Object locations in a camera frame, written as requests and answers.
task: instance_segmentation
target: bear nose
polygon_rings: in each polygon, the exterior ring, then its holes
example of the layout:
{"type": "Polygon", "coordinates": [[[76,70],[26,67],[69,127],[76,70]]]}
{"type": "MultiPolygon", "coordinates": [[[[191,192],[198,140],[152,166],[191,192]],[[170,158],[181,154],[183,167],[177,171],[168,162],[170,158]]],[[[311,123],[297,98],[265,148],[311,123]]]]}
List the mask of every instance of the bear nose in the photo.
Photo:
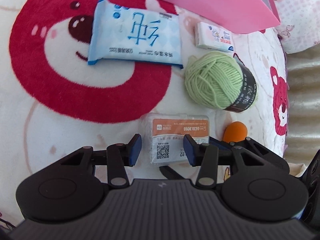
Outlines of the bear nose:
{"type": "Polygon", "coordinates": [[[78,15],[69,21],[68,30],[70,35],[77,41],[89,44],[92,35],[93,16],[78,15]]]}
{"type": "Polygon", "coordinates": [[[286,105],[285,105],[285,103],[282,103],[282,112],[283,113],[285,112],[285,109],[286,109],[286,105]]]}

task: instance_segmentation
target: black cable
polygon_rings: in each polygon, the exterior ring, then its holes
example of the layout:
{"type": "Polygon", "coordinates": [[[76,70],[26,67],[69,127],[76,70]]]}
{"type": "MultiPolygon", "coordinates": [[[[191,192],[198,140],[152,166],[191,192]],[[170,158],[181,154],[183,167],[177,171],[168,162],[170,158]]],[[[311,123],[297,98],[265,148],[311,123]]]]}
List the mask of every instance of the black cable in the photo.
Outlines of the black cable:
{"type": "Polygon", "coordinates": [[[11,224],[10,222],[8,222],[8,221],[6,221],[6,220],[4,220],[4,219],[2,219],[2,218],[0,218],[0,222],[5,223],[5,225],[6,225],[7,227],[10,226],[10,227],[12,227],[13,229],[16,228],[13,224],[11,224]]]}
{"type": "Polygon", "coordinates": [[[161,166],[159,167],[159,170],[161,171],[162,175],[165,176],[167,179],[185,179],[169,166],[161,166]]]}

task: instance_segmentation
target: red bear print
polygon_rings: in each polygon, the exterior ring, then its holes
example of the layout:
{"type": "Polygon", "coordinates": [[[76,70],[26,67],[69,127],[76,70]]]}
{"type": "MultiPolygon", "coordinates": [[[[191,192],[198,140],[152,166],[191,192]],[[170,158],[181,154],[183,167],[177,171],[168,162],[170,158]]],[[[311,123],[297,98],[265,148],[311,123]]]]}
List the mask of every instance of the red bear print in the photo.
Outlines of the red bear print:
{"type": "MultiPolygon", "coordinates": [[[[88,66],[97,1],[28,0],[12,27],[12,68],[31,96],[60,114],[102,123],[135,120],[164,97],[171,67],[119,61],[88,66]]],[[[146,0],[109,1],[146,8],[146,0]]],[[[158,3],[175,13],[174,5],[158,3]]]]}
{"type": "Polygon", "coordinates": [[[276,133],[278,135],[285,135],[288,120],[287,83],[282,77],[278,76],[276,68],[271,67],[270,74],[274,90],[273,115],[276,121],[276,133]]]}

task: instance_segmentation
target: yarn label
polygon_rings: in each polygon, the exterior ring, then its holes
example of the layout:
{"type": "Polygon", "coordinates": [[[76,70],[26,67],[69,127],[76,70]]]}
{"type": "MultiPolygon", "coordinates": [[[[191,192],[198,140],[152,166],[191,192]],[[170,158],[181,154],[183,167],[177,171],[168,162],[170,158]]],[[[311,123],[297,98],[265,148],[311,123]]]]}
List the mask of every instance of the yarn label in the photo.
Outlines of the yarn label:
{"type": "Polygon", "coordinates": [[[253,104],[257,94],[257,83],[251,71],[243,64],[238,55],[234,54],[233,57],[242,70],[243,84],[238,98],[231,106],[228,106],[225,110],[235,113],[241,113],[253,104]]]}
{"type": "Polygon", "coordinates": [[[208,120],[154,119],[152,124],[152,163],[187,160],[183,137],[190,134],[197,143],[209,143],[208,120]]]}

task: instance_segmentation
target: qr code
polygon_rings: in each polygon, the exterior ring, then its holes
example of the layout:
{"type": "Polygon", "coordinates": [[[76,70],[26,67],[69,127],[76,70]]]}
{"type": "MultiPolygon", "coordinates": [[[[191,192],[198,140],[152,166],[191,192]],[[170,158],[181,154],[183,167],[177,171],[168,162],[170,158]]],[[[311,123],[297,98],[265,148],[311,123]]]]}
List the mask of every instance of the qr code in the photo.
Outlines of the qr code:
{"type": "Polygon", "coordinates": [[[169,145],[157,145],[157,159],[169,158],[169,145]]]}

